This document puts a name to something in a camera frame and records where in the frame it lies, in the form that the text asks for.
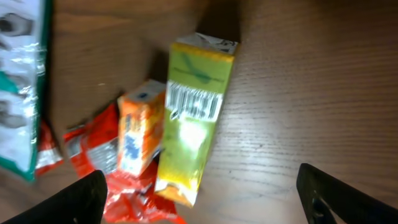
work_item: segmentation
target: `yellow box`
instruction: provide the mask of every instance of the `yellow box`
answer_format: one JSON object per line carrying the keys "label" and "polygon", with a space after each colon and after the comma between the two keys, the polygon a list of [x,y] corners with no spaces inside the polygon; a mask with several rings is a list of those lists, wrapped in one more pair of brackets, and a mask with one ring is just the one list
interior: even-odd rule
{"label": "yellow box", "polygon": [[154,80],[118,99],[118,170],[140,175],[160,151],[166,85]]}
{"label": "yellow box", "polygon": [[237,47],[237,42],[199,33],[172,44],[158,195],[194,205]]}

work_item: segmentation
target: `green box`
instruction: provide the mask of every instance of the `green box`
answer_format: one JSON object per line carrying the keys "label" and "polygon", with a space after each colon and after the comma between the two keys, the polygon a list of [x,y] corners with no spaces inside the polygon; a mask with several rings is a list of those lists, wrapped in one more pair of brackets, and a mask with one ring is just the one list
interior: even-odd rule
{"label": "green box", "polygon": [[199,33],[172,44],[157,194],[195,203],[237,47]]}

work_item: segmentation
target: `red plastic packaging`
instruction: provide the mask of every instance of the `red plastic packaging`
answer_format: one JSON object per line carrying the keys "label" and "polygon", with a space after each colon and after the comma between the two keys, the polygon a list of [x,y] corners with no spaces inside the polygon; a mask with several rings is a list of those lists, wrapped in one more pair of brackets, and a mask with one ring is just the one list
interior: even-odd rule
{"label": "red plastic packaging", "polygon": [[79,177],[102,170],[110,192],[118,194],[147,189],[153,177],[142,175],[133,178],[127,173],[116,172],[118,122],[118,112],[113,103],[92,121],[66,133],[63,138],[72,165]]}
{"label": "red plastic packaging", "polygon": [[[156,168],[151,173],[156,177],[156,163],[152,162],[150,166]],[[146,192],[108,194],[104,210],[105,220],[111,223],[150,223],[169,220],[172,223],[185,224],[184,219],[177,215],[174,203],[154,193],[154,184],[155,180]]]}
{"label": "red plastic packaging", "polygon": [[63,158],[58,151],[54,136],[49,126],[42,121],[40,123],[40,137],[37,145],[37,163],[35,174],[40,176],[63,164]]}
{"label": "red plastic packaging", "polygon": [[157,164],[151,162],[139,176],[116,170],[118,150],[118,112],[109,105],[83,126],[64,135],[72,165],[79,177],[102,170],[108,184],[104,209],[107,222],[156,222],[170,220],[184,224],[170,200],[154,194]]}

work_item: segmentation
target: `small orange carton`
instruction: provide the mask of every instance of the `small orange carton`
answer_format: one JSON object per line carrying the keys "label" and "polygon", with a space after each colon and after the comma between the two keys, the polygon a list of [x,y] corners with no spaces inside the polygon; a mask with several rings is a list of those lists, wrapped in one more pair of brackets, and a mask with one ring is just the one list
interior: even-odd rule
{"label": "small orange carton", "polygon": [[118,170],[140,175],[160,151],[166,85],[149,80],[118,99]]}

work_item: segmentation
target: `food package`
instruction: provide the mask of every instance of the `food package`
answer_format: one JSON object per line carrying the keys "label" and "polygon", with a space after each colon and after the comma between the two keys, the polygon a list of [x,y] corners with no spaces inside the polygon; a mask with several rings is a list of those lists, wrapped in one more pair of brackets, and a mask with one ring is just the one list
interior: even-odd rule
{"label": "food package", "polygon": [[49,126],[42,121],[40,123],[39,145],[37,146],[36,177],[58,167],[63,163],[58,151],[53,133]]}
{"label": "food package", "polygon": [[[155,162],[150,164],[155,169],[145,171],[147,175],[156,176],[157,166]],[[182,217],[177,215],[175,205],[154,193],[155,178],[149,189],[135,192],[108,194],[105,203],[104,218],[107,222],[134,222],[152,223],[159,220],[168,220],[176,224],[184,224]]]}
{"label": "food package", "polygon": [[119,98],[119,171],[138,176],[160,151],[165,90],[165,84],[149,80]]}
{"label": "food package", "polygon": [[0,166],[35,179],[51,0],[0,2]]}
{"label": "food package", "polygon": [[120,193],[147,189],[153,180],[146,175],[133,178],[116,172],[118,119],[116,104],[112,103],[92,121],[66,133],[63,138],[70,161],[79,177],[102,170],[109,191]]}
{"label": "food package", "polygon": [[155,222],[170,220],[184,224],[170,200],[154,194],[157,164],[135,177],[116,169],[118,113],[109,105],[102,113],[64,135],[71,162],[79,177],[102,170],[108,185],[104,217],[108,222]]}
{"label": "food package", "polygon": [[237,47],[199,33],[172,44],[157,194],[195,203]]}

